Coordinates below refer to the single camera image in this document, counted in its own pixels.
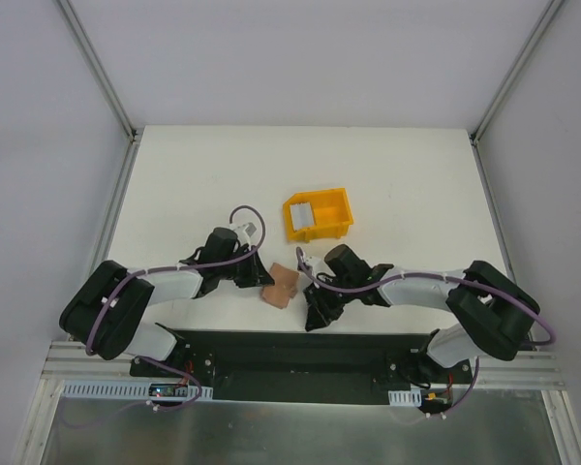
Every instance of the white connector strip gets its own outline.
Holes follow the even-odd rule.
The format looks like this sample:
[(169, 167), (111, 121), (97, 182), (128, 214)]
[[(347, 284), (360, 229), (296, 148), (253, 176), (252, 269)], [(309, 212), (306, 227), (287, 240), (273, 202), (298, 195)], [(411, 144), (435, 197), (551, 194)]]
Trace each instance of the white connector strip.
[[(176, 397), (151, 397), (151, 384), (159, 383), (132, 381), (66, 381), (62, 392), (64, 397), (73, 399), (106, 399), (106, 400), (160, 400), (165, 402), (183, 402), (198, 393), (195, 386), (179, 387)], [(213, 400), (213, 387), (202, 387), (200, 400)]]
[(422, 394), (417, 387), (411, 390), (391, 390), (387, 393), (390, 407), (421, 407)]

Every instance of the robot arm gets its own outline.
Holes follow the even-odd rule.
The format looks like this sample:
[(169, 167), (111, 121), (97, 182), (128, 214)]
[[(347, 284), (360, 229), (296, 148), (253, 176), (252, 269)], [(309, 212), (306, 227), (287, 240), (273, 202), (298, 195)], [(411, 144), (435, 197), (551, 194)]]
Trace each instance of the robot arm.
[(107, 314), (97, 322), (111, 294), (130, 275), (124, 266), (105, 261), (67, 305), (60, 317), (60, 327), (84, 343), (94, 333), (92, 352), (107, 360), (121, 353), (166, 360), (172, 356), (178, 339), (161, 325), (143, 323), (146, 307), (203, 297), (217, 289), (222, 279), (233, 281), (238, 288), (273, 285), (258, 251), (248, 254), (255, 231), (252, 223), (215, 228), (205, 245), (180, 261), (175, 271), (142, 272), (142, 276), (130, 279), (112, 299)]
[(440, 273), (443, 280), (436, 280), (435, 274), (392, 264), (371, 268), (344, 244), (325, 256), (324, 263), (333, 275), (319, 272), (318, 259), (303, 261), (300, 254), (298, 258), (299, 268), (309, 275), (315, 273), (318, 278), (311, 276), (313, 283), (304, 290), (308, 302), (307, 331), (329, 326), (340, 318), (344, 305), (355, 299), (366, 305), (419, 305), (451, 312), (460, 323), (431, 333), (422, 350), (413, 355), (413, 369), (423, 378), (432, 378), (443, 369), (479, 355), (512, 360), (534, 323), (533, 318), (512, 303), (452, 279), (501, 291), (539, 313), (531, 297), (486, 262), (476, 261), (467, 269)]

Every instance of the metal floor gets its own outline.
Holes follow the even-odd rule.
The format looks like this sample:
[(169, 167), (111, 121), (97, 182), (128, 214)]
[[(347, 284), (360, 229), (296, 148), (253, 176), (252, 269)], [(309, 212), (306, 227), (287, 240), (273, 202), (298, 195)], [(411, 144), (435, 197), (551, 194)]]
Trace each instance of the metal floor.
[[(122, 401), (74, 400), (72, 423)], [(446, 420), (413, 409), (198, 402), (174, 413), (137, 406), (99, 425), (52, 425), (43, 463), (53, 464), (559, 464), (539, 392), (475, 391)]]

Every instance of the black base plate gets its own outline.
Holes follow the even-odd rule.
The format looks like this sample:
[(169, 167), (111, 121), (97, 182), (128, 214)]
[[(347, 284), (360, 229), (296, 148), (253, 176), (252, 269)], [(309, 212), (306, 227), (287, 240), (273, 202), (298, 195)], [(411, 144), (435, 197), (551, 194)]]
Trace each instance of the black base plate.
[[(314, 334), (175, 330), (190, 349), (194, 376), (219, 400), (387, 405), (389, 390), (408, 390), (394, 365), (418, 350), (427, 334)], [(433, 384), (468, 384), (461, 362)], [(148, 363), (132, 362), (134, 377), (169, 377)]]

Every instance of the orange sponge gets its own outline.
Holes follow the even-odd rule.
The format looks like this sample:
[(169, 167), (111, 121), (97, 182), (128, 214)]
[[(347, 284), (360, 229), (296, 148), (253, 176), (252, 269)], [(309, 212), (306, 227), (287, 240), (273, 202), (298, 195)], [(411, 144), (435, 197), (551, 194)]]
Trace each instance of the orange sponge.
[(275, 280), (275, 286), (265, 286), (260, 296), (269, 305), (287, 308), (289, 301), (297, 294), (299, 273), (274, 263), (269, 269), (269, 274)]

